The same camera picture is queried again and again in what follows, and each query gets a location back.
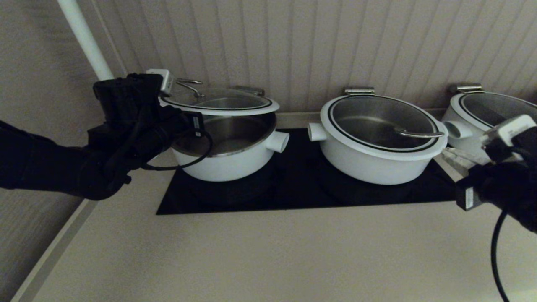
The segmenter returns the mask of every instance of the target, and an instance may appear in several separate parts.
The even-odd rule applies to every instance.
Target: metal lid handle
[[[416,132],[408,132],[403,128],[395,127],[394,131],[397,132],[399,135],[406,136],[408,138],[418,138],[418,139],[432,139],[432,138],[440,138],[446,133],[444,132],[433,132],[433,133],[416,133]]]
[[[175,82],[185,88],[188,88],[192,91],[194,91],[194,97],[196,98],[200,98],[200,97],[204,97],[205,95],[202,94],[201,92],[199,92],[196,88],[190,86],[190,85],[187,85],[187,84],[203,84],[202,81],[196,81],[196,80],[188,80],[186,78],[177,78],[175,80]]]

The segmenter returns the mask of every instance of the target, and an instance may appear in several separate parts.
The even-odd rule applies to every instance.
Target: stovetop
[[[230,182],[206,182],[182,170],[173,179],[157,215],[289,210],[342,206],[430,203],[455,200],[455,186],[432,160],[423,174],[400,185],[354,179],[332,166],[306,129],[291,134],[286,150],[261,170]]]

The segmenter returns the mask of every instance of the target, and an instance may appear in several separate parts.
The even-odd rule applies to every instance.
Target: white pot handle
[[[285,150],[285,147],[287,147],[288,142],[289,142],[289,133],[274,131],[267,138],[265,146],[269,150],[282,153]]]
[[[308,124],[308,136],[310,141],[326,140],[326,131],[322,124],[309,123]]]
[[[471,129],[460,121],[444,121],[444,126],[446,126],[449,137],[452,139],[464,139],[473,135]]]

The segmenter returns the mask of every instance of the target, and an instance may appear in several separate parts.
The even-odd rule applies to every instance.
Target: white pot
[[[501,113],[505,119],[521,114],[537,117],[537,106],[519,98],[477,90],[470,93],[460,93],[451,98],[449,108],[442,117],[442,122],[449,131],[449,144],[455,148],[488,159],[482,149],[480,137],[496,123],[480,119],[479,113],[472,113],[471,108],[465,107],[465,98],[479,98],[483,107],[493,113]]]
[[[274,130],[274,126],[268,129],[266,136],[243,149],[233,152],[214,154],[206,157],[201,162],[184,168],[183,170],[192,177],[210,182],[233,181],[248,176],[261,169],[272,157],[274,152],[284,151],[289,141],[289,134]],[[215,141],[215,148],[218,149],[218,142]],[[173,154],[179,164],[187,164],[199,157],[178,151],[174,146]]]
[[[358,143],[356,139],[351,139],[348,134],[345,135],[345,133],[337,129],[336,125],[331,121],[333,120],[330,109],[332,104],[343,98],[347,97],[336,98],[326,103],[321,110],[322,124],[309,124],[308,133],[311,141],[320,141],[321,151],[326,159],[334,167],[349,176],[365,182],[384,185],[409,182],[418,177],[425,170],[430,160],[447,145],[446,136],[425,140],[425,147],[416,148],[415,151],[412,151],[412,149],[406,149],[405,151],[383,150]],[[437,131],[447,133],[442,123],[422,109],[401,100],[386,99],[402,102],[413,107],[414,110],[424,114],[436,126]]]

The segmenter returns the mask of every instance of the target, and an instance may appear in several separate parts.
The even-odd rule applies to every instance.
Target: cooking pot
[[[454,85],[455,94],[442,122],[449,131],[449,144],[488,159],[481,148],[483,133],[503,121],[522,114],[537,121],[537,106],[523,99],[485,92],[481,84]]]
[[[322,124],[309,124],[326,159],[341,172],[375,184],[418,177],[447,145],[444,125],[417,106],[377,96],[373,88],[346,89],[321,109]]]
[[[276,131],[275,110],[278,103],[264,97],[261,89],[207,89],[203,92],[178,80],[189,88],[177,91],[166,100],[185,111],[201,112],[205,131],[213,141],[210,154],[201,162],[184,168],[192,177],[210,182],[225,182],[248,176],[263,167],[274,152],[283,152],[288,133]],[[208,140],[195,133],[180,137],[172,146],[179,164],[199,158],[208,148]]]

